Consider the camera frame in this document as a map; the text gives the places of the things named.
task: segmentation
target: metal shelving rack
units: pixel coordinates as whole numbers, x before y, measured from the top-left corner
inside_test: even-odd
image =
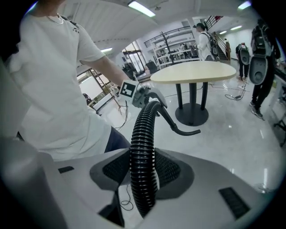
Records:
[[[178,29],[177,32],[173,32],[173,30],[169,31],[167,33],[161,32],[160,35],[157,36],[155,39],[150,40],[153,51],[154,51],[156,59],[157,59],[157,64],[160,67],[160,69],[162,69],[164,66],[167,66],[168,64],[175,64],[175,63],[180,63],[180,62],[185,62],[185,61],[200,60],[198,51],[197,51],[198,58],[181,59],[180,58],[181,55],[180,55],[179,58],[174,59],[174,55],[179,55],[179,54],[182,54],[184,52],[191,52],[191,54],[193,55],[193,50],[191,50],[191,49],[182,50],[182,51],[180,50],[180,51],[177,51],[174,53],[170,53],[171,52],[170,47],[172,47],[172,46],[175,46],[175,45],[178,45],[181,43],[190,43],[190,45],[193,45],[196,42],[196,39],[193,35],[193,32],[189,26],[184,27],[184,28],[180,28],[180,29]],[[178,37],[178,36],[181,36],[184,34],[190,34],[190,37],[187,39],[178,39],[175,41],[168,42],[168,39],[175,38],[175,37]],[[158,56],[157,53],[162,49],[167,49],[168,53],[165,55],[159,54],[160,56]]]

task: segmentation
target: black vent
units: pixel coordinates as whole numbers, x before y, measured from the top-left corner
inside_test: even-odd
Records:
[[[59,168],[58,170],[59,170],[60,174],[63,174],[63,173],[66,173],[66,172],[74,170],[74,167],[67,166],[67,167]]]
[[[233,188],[229,187],[220,189],[219,193],[236,219],[239,219],[250,210],[249,206],[247,206]]]
[[[155,168],[159,176],[161,188],[179,177],[181,172],[180,167],[177,163],[173,162],[169,158],[155,152],[155,163]]]
[[[125,153],[118,158],[114,159],[102,169],[103,174],[110,179],[113,179],[118,184],[122,182],[126,173],[128,172],[129,166],[129,154]]]

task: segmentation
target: necklace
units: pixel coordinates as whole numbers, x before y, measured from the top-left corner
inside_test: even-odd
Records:
[[[58,23],[58,22],[57,22],[57,21],[55,21],[54,19],[50,18],[49,16],[47,16],[47,18],[48,18],[48,19],[50,19],[51,21],[53,21],[53,22],[57,23],[58,25],[63,24],[63,19],[59,16],[59,14],[57,14],[57,16],[58,16],[58,18],[61,20],[61,22],[60,22],[60,23]]]

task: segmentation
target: white t-shirt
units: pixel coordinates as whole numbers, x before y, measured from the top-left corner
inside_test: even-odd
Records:
[[[209,41],[209,35],[205,32],[201,32],[198,39],[199,44],[197,45],[198,49],[201,50],[201,58],[202,60],[206,60],[206,57],[211,55],[210,52],[210,41]]]
[[[58,17],[50,17],[61,22]],[[86,105],[77,81],[80,60],[104,54],[80,25],[26,15],[19,52],[8,60],[16,85],[31,103],[19,133],[54,160],[104,153],[111,126]]]

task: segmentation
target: beige tabletop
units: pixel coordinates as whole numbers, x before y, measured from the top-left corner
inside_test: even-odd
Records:
[[[215,61],[191,61],[166,67],[151,76],[162,84],[199,83],[227,80],[236,75],[236,69]]]

